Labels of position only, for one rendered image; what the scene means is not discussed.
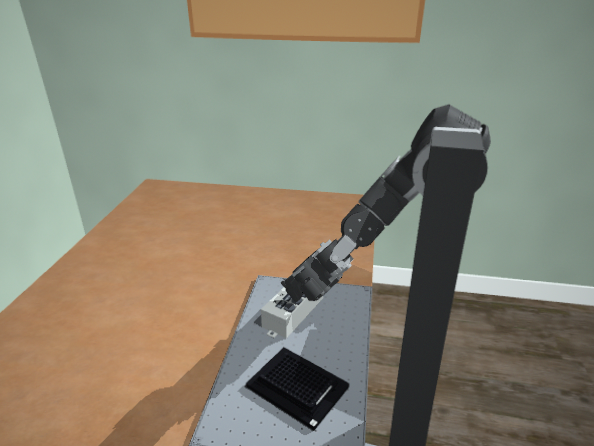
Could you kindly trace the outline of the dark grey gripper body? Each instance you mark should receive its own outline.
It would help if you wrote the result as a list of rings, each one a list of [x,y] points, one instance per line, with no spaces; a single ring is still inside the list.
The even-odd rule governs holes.
[[[309,301],[317,301],[320,299],[337,282],[339,282],[339,279],[343,276],[342,273],[352,266],[349,264],[347,267],[345,267],[345,269],[332,277],[331,274],[324,268],[324,266],[317,260],[316,256],[319,254],[317,250],[292,272],[294,273],[302,265],[305,267],[296,275],[296,278],[301,282],[302,285],[300,286],[300,289]]]

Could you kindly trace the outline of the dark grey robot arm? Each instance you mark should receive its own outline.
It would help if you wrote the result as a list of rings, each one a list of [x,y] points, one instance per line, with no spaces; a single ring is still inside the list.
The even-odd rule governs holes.
[[[488,170],[489,127],[450,104],[433,109],[417,131],[411,149],[400,160],[400,156],[395,159],[361,197],[360,205],[343,218],[341,238],[320,244],[316,258],[332,277],[353,261],[349,253],[369,246],[384,225],[389,226],[419,193],[423,196],[433,130],[482,134],[484,151],[475,192],[482,186]]]

